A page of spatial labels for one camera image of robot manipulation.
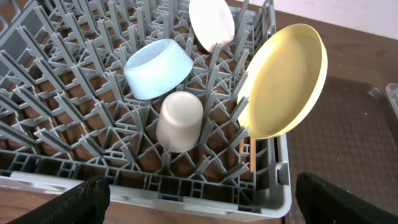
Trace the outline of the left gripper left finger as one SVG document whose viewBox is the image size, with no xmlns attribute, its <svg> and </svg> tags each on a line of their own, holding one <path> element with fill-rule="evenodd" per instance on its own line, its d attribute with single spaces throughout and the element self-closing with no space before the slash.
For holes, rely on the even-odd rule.
<svg viewBox="0 0 398 224">
<path fill-rule="evenodd" d="M 107 180 L 97 175 L 9 223 L 102 224 L 110 195 Z"/>
</svg>

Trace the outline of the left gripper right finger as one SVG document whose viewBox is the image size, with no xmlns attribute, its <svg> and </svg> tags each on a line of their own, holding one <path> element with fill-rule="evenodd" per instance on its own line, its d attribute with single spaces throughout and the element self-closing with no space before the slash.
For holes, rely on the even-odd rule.
<svg viewBox="0 0 398 224">
<path fill-rule="evenodd" d="M 311 172 L 298 174 L 295 197 L 306 223 L 397 223 L 397 216 Z"/>
</svg>

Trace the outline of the wooden chopstick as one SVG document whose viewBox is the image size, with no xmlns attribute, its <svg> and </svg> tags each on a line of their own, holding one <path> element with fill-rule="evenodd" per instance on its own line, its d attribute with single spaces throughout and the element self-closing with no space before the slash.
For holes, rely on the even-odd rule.
<svg viewBox="0 0 398 224">
<path fill-rule="evenodd" d="M 239 153 L 240 155 L 244 154 L 244 140 L 241 140 L 239 143 Z"/>
<path fill-rule="evenodd" d="M 254 173 L 256 170 L 256 140 L 254 138 L 250 138 L 250 172 Z"/>
</svg>

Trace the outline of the small white cup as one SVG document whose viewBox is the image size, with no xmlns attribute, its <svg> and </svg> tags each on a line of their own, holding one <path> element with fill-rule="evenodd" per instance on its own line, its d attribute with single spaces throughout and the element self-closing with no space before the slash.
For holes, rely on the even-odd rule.
<svg viewBox="0 0 398 224">
<path fill-rule="evenodd" d="M 176 91 L 162 103 L 156 127 L 159 144 L 166 150 L 182 153 L 193 148 L 200 137 L 203 105 L 192 93 Z"/>
</svg>

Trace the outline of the yellow round plate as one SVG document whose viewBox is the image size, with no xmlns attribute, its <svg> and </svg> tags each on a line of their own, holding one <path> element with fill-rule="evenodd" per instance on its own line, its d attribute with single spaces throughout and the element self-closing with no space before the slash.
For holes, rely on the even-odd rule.
<svg viewBox="0 0 398 224">
<path fill-rule="evenodd" d="M 327 71 L 326 48 L 312 26 L 293 24 L 276 32 L 247 67 L 238 99 L 248 99 L 248 105 L 239 124 L 255 139 L 289 132 L 314 107 Z"/>
</svg>

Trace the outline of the light blue bowl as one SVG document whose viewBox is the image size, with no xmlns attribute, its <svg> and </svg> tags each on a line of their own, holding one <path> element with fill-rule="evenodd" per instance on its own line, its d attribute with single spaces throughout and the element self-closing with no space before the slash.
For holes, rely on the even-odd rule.
<svg viewBox="0 0 398 224">
<path fill-rule="evenodd" d="M 191 72 L 193 60 L 173 39 L 146 45 L 126 62 L 123 72 L 138 100 L 157 98 L 181 83 Z"/>
</svg>

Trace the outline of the pink white bowl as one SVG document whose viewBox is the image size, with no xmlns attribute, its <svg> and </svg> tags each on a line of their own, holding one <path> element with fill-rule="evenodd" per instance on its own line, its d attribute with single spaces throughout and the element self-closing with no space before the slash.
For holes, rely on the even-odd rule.
<svg viewBox="0 0 398 224">
<path fill-rule="evenodd" d="M 216 44 L 222 47 L 234 40 L 235 25 L 225 0 L 190 0 L 188 13 L 193 31 L 209 53 Z"/>
</svg>

